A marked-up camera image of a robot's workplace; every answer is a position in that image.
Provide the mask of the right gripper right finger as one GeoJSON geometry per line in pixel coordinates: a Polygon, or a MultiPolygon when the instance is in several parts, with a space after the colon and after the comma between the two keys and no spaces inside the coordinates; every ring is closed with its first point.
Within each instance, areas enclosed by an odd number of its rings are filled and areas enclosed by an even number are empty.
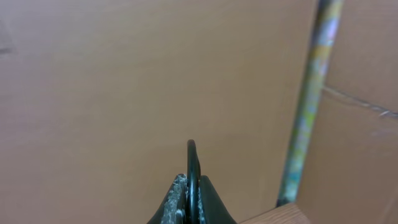
{"type": "Polygon", "coordinates": [[[226,209],[208,176],[200,177],[200,224],[237,224],[226,209]]]}

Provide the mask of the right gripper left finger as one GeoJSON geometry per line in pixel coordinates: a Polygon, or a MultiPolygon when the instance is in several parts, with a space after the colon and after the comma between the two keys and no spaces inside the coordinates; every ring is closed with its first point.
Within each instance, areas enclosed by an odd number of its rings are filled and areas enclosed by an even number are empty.
{"type": "Polygon", "coordinates": [[[147,224],[183,224],[186,221],[187,176],[178,174],[147,224]]]}

